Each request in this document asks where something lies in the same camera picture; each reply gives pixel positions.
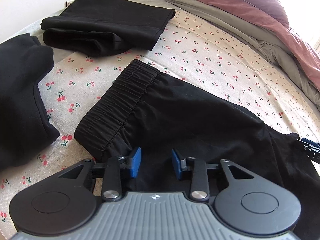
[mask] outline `ribbed gray surface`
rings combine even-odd
[[[39,237],[22,232],[12,240],[252,240],[220,224],[206,204],[183,193],[130,192],[123,200],[103,203],[82,228],[63,236]],[[297,240],[291,233],[273,240]]]

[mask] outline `electrical outlet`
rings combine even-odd
[[[65,3],[66,8],[67,8],[70,4],[72,4],[73,2],[74,2],[74,0],[66,1],[66,3]]]

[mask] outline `black fabric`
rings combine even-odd
[[[132,47],[152,50],[174,15],[173,9],[127,0],[75,0],[41,28],[49,46],[109,56]]]
[[[0,44],[0,170],[26,163],[60,135],[37,86],[52,68],[52,48],[29,33]]]
[[[129,190],[188,194],[190,182],[175,177],[172,148],[209,163],[230,159],[293,192],[302,205],[294,232],[303,240],[318,239],[320,179],[307,155],[294,147],[297,138],[139,60],[122,71],[75,131],[75,139],[98,161],[142,148],[138,177],[126,185]]]

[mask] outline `black pants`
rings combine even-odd
[[[305,153],[295,148],[299,136],[281,134],[242,106],[187,82],[132,61],[78,125],[75,138],[97,160],[142,148],[135,191],[189,191],[177,181],[171,149],[208,163],[233,162],[287,188],[300,200],[295,233],[320,236],[320,179]]]

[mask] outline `bed sheet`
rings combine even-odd
[[[74,140],[75,128],[133,59],[244,106],[281,133],[320,141],[319,119],[276,67],[221,29],[177,10],[152,51],[130,49],[102,58],[75,52],[39,83],[48,118],[61,135],[30,163],[0,173],[0,230],[6,238],[15,233],[8,207],[17,192],[90,157]]]

